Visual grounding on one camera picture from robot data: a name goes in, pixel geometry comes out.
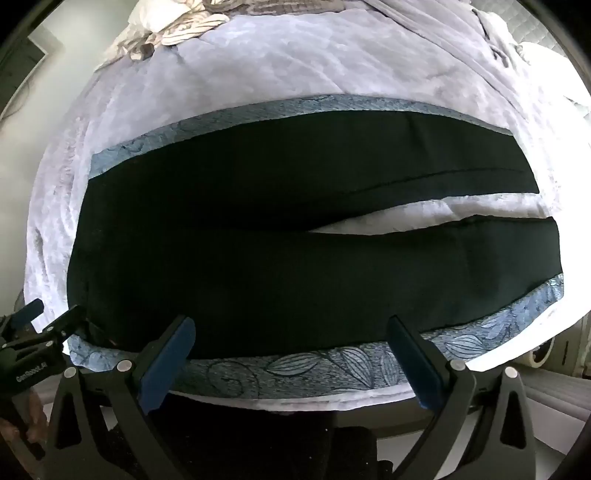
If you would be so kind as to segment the person's left hand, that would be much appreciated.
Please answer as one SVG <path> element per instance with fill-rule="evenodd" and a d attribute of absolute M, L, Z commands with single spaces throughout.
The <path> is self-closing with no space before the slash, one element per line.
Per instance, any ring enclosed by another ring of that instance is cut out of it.
<path fill-rule="evenodd" d="M 43 410 L 41 398 L 34 390 L 21 395 L 28 414 L 27 439 L 31 443 L 43 443 L 47 440 L 48 422 Z M 19 430 L 6 419 L 1 419 L 1 435 L 7 442 L 20 438 Z"/>

